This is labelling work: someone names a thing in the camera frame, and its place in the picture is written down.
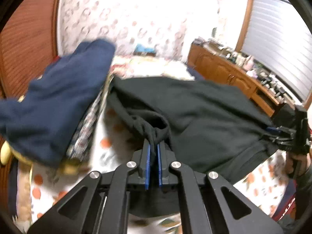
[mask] blue fleece fabric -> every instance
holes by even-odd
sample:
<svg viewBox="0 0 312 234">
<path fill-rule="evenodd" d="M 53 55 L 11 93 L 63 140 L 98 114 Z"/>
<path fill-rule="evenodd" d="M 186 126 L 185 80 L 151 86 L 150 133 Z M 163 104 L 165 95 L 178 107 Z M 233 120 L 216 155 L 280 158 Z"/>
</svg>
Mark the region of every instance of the blue fleece fabric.
<svg viewBox="0 0 312 234">
<path fill-rule="evenodd" d="M 81 43 L 29 84 L 23 102 L 0 100 L 0 134 L 23 156 L 58 167 L 88 106 L 102 88 L 115 46 Z"/>
</svg>

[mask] silver screw head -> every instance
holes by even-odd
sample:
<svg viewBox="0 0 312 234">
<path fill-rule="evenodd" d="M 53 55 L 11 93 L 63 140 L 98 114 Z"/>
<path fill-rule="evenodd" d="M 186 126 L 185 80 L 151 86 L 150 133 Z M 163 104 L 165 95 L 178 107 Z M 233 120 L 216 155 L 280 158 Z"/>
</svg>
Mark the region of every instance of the silver screw head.
<svg viewBox="0 0 312 234">
<path fill-rule="evenodd" d="M 91 172 L 89 175 L 90 175 L 90 178 L 98 178 L 99 172 Z"/>
<path fill-rule="evenodd" d="M 174 161 L 174 162 L 171 163 L 171 166 L 173 168 L 180 168 L 181 167 L 181 163 L 178 162 L 178 161 Z"/>
<path fill-rule="evenodd" d="M 219 177 L 219 174 L 216 172 L 210 172 L 208 173 L 208 176 L 212 179 L 216 179 L 217 177 Z"/>
<path fill-rule="evenodd" d="M 127 163 L 127 167 L 129 167 L 129 168 L 136 167 L 136 162 L 134 162 L 134 161 L 129 161 L 129 162 Z"/>
</svg>

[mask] white window blind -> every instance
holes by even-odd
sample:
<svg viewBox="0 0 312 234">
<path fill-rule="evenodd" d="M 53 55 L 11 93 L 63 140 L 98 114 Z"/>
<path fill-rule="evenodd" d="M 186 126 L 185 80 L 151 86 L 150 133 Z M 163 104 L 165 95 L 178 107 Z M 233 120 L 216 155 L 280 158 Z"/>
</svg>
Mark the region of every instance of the white window blind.
<svg viewBox="0 0 312 234">
<path fill-rule="evenodd" d="M 307 98 L 312 87 L 312 35 L 288 0 L 254 0 L 242 51 Z"/>
</svg>

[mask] yellow object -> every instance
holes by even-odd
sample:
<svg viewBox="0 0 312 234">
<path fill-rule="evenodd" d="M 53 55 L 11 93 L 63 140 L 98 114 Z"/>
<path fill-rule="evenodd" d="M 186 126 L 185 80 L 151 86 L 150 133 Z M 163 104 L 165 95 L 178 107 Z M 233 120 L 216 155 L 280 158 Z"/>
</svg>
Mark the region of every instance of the yellow object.
<svg viewBox="0 0 312 234">
<path fill-rule="evenodd" d="M 6 165 L 9 162 L 11 154 L 10 145 L 4 142 L 0 151 L 0 161 L 2 165 Z"/>
<path fill-rule="evenodd" d="M 22 156 L 19 152 L 17 152 L 16 150 L 14 150 L 11 146 L 10 146 L 11 152 L 13 154 L 13 156 L 18 159 L 18 161 L 21 161 L 29 166 L 32 166 L 32 161 L 29 160 L 28 158 Z"/>
</svg>

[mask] dark green fabric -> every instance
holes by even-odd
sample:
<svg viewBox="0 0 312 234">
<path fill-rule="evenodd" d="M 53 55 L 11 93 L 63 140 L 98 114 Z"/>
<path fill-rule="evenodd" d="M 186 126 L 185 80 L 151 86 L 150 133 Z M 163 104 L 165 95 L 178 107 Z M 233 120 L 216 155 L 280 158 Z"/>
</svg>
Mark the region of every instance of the dark green fabric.
<svg viewBox="0 0 312 234">
<path fill-rule="evenodd" d="M 276 145 L 261 139 L 268 116 L 236 87 L 166 77 L 113 78 L 107 98 L 128 127 L 152 148 L 165 140 L 193 170 L 219 172 L 236 183 Z M 152 164 L 155 159 L 152 153 Z"/>
</svg>

